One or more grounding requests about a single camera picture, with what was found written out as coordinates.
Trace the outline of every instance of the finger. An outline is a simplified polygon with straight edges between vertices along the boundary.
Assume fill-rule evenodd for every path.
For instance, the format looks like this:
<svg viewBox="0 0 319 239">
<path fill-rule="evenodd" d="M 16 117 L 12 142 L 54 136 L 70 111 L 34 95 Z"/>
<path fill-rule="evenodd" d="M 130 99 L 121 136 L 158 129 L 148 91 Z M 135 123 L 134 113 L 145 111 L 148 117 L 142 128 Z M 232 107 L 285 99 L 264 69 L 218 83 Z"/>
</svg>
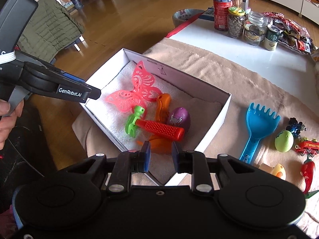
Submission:
<svg viewBox="0 0 319 239">
<path fill-rule="evenodd" d="M 23 106 L 24 106 L 24 100 L 22 100 L 14 110 L 18 117 L 21 117 Z"/>
<path fill-rule="evenodd" d="M 0 99 L 0 116 L 7 114 L 10 110 L 10 104 Z"/>
<path fill-rule="evenodd" d="M 0 130 L 0 143 L 3 143 L 9 136 L 11 129 Z"/>
<path fill-rule="evenodd" d="M 0 121 L 0 130 L 14 128 L 16 121 L 17 121 L 17 116 L 15 112 L 13 112 L 8 117 L 3 117 Z"/>
</svg>

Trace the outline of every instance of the green jacket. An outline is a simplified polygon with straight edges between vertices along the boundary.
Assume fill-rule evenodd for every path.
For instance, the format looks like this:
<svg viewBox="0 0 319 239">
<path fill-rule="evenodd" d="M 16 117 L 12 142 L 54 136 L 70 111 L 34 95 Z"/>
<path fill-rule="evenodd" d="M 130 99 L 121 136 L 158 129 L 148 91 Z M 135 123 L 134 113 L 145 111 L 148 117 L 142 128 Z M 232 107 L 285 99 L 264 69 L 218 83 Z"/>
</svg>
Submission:
<svg viewBox="0 0 319 239">
<path fill-rule="evenodd" d="M 84 33 L 84 27 L 56 0 L 39 0 L 38 4 L 18 46 L 23 52 L 50 62 Z"/>
</svg>

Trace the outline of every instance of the red chili pepper toy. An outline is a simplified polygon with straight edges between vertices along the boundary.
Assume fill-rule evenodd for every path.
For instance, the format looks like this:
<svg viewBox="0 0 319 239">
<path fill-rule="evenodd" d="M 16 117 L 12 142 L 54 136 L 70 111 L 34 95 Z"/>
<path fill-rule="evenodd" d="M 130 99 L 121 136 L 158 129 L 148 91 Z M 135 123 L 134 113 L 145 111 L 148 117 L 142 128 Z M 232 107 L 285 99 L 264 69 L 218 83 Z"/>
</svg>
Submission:
<svg viewBox="0 0 319 239">
<path fill-rule="evenodd" d="M 306 183 L 306 188 L 303 193 L 305 195 L 305 198 L 309 199 L 310 197 L 312 197 L 318 192 L 318 191 L 309 192 L 311 184 L 312 184 L 312 179 L 314 178 L 314 175 L 315 175 L 315 163 L 311 159 L 309 159 L 309 155 L 307 155 L 307 160 L 304 161 L 303 165 L 301 166 L 300 174 L 304 177 L 305 183 Z"/>
</svg>

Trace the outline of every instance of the white box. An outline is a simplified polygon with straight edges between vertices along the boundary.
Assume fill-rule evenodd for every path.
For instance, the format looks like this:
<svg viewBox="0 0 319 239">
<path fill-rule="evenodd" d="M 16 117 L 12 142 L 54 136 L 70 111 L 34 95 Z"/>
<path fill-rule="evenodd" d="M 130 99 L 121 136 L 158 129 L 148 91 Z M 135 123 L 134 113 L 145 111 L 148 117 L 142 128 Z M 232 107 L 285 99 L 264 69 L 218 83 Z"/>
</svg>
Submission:
<svg viewBox="0 0 319 239">
<path fill-rule="evenodd" d="M 192 97 L 199 98 L 207 102 L 219 102 L 222 105 L 221 112 L 216 118 L 215 122 L 212 124 L 208 132 L 202 138 L 200 143 L 196 148 L 190 148 L 189 150 L 196 150 L 199 152 L 204 152 L 208 147 L 209 143 L 212 141 L 221 125 L 224 123 L 226 113 L 228 110 L 229 102 L 231 99 L 231 94 L 223 90 L 216 88 L 202 80 L 199 80 L 193 76 L 190 76 L 182 71 L 172 68 L 168 65 L 160 63 L 156 60 L 143 56 L 139 53 L 121 49 L 114 56 L 112 56 L 104 65 L 102 65 L 90 78 L 87 80 L 87 84 L 92 85 L 96 88 L 103 89 L 107 84 L 109 84 L 117 74 L 130 62 L 144 62 L 145 69 L 154 74 L 166 82 L 174 85 L 178 89 L 184 91 Z M 94 122 L 101 128 L 101 130 L 108 136 L 108 138 L 117 146 L 117 148 L 124 152 L 131 148 L 125 148 L 120 141 L 117 140 L 115 136 L 95 117 L 95 115 L 86 107 L 85 104 L 80 104 L 84 110 L 89 114 L 89 116 L 94 120 Z M 155 177 L 148 175 L 149 178 L 156 184 Z M 165 186 L 176 186 L 181 180 L 186 176 L 186 173 L 178 174 L 176 173 Z"/>
</svg>

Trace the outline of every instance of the coffee table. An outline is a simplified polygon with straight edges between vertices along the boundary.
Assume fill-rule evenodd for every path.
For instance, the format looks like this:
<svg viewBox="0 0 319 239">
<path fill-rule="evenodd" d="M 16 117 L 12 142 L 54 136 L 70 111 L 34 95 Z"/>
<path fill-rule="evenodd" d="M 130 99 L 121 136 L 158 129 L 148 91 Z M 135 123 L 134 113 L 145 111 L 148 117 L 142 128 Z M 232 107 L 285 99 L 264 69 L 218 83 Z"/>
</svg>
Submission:
<svg viewBox="0 0 319 239">
<path fill-rule="evenodd" d="M 214 22 L 197 19 L 171 39 L 211 51 L 247 69 L 294 95 L 318 115 L 319 99 L 315 89 L 310 55 L 302 55 L 278 44 L 275 51 L 252 46 L 214 28 Z"/>
</svg>

